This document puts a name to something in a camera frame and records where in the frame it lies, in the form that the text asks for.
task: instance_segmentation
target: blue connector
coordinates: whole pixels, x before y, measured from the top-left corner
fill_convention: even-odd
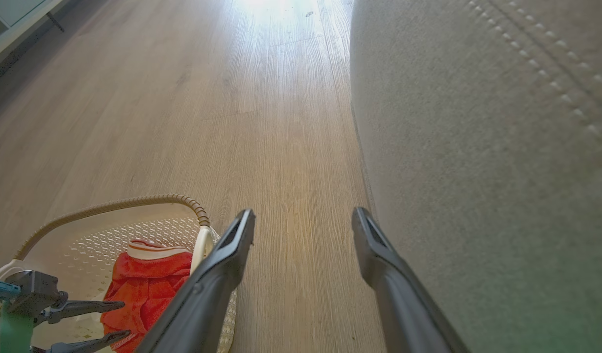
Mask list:
[[[12,300],[20,295],[20,286],[0,281],[0,300]]]

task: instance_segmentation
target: white plastic basket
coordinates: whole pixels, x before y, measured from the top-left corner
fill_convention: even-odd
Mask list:
[[[0,280],[22,270],[37,270],[59,279],[57,288],[71,300],[103,300],[113,264],[132,239],[193,249],[209,218],[189,197],[169,194],[106,203],[56,219],[36,232],[16,257],[0,268]],[[212,229],[213,244],[220,236]],[[203,249],[204,255],[210,250]],[[231,348],[236,321],[236,291],[231,295],[218,352]],[[47,349],[57,342],[103,337],[100,314],[81,315],[57,324],[41,324],[32,345]],[[101,352],[110,352],[107,347]]]

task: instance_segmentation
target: red cloth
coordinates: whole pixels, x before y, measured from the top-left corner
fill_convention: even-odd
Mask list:
[[[117,353],[132,353],[190,275],[192,254],[141,260],[122,253],[113,266],[104,300],[125,302],[124,308],[101,315],[104,333],[131,330],[111,345]]]

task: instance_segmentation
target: wooden floor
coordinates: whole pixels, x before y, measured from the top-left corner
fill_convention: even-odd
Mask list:
[[[381,352],[350,226],[368,206],[351,0],[83,0],[0,79],[0,265],[85,206],[255,210],[234,352]]]

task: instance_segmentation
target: beige sofa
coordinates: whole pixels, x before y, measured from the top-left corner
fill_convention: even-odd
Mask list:
[[[602,352],[602,0],[356,0],[375,217],[473,352]]]

